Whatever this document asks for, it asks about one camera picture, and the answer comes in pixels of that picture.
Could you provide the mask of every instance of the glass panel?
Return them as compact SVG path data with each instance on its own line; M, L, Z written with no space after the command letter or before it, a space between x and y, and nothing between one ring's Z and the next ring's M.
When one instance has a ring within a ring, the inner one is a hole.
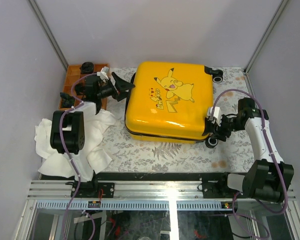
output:
M268 204L279 211L278 204ZM275 215L256 201L240 201L237 213L246 230L265 237L263 225L269 229L271 240L293 240L285 215ZM88 210L95 223L93 240L240 240L254 239L243 230L231 211L182 209L169 201L169 210ZM62 240L64 210L39 209L30 240ZM251 221L256 218L260 223ZM92 221L82 211L70 210L66 220L67 240L87 240L93 231Z

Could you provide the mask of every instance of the table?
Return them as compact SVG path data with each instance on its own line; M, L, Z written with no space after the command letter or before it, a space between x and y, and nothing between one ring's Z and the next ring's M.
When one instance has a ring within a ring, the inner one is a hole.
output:
M248 92L240 67L218 67L223 70L223 82L213 83L214 99L227 89ZM130 81L136 68L111 68L112 72ZM218 106L222 113L236 113L242 93L227 92ZM168 142L138 141L130 137L125 128L126 101L117 102L108 98L107 110L120 121L120 126L111 126L104 133L102 146L113 161L104 172L146 172L146 173L207 173L247 172L254 162L254 155L245 131L233 132L226 142L209 149L204 142L181 144Z

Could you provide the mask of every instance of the yellow suitcase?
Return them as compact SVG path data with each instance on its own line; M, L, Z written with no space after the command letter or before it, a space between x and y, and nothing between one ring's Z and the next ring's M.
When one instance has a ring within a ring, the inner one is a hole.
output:
M143 62L131 82L125 126L136 140L196 143L204 134L213 105L213 81L223 72L197 64Z

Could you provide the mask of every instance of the white wall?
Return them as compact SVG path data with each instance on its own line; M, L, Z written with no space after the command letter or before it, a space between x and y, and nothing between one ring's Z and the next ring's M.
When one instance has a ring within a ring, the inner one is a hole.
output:
M41 159L35 125L58 106L65 71L26 0L0 0L0 240L13 236Z
M276 147L293 164L300 205L300 1L290 1L249 75Z
M37 0L70 64L244 67L281 0Z

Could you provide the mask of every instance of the wooden platform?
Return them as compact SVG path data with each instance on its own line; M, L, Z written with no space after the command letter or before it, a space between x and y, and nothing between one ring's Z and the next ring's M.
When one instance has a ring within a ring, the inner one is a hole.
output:
M79 80L80 78L83 78L84 76L86 76L87 74L81 74L80 71L80 67L81 64L78 65L70 65L68 67L68 70L66 71L66 76L65 76L65 81L64 81L64 85L63 85L63 93L69 94L71 95L71 87L72 85ZM100 70L103 67L108 67L109 68L109 64L108 63L104 63L104 64L95 64L94 65L94 72L100 72ZM78 98L82 98L82 95L77 95L76 92L74 91L75 96L77 96ZM77 106L80 102L78 100L75 100L74 102L74 106ZM59 110L61 111L65 111L68 110L69 108L64 108L61 107L62 106L62 99L60 99L60 103L59 103ZM102 99L102 109L107 109L107 98Z

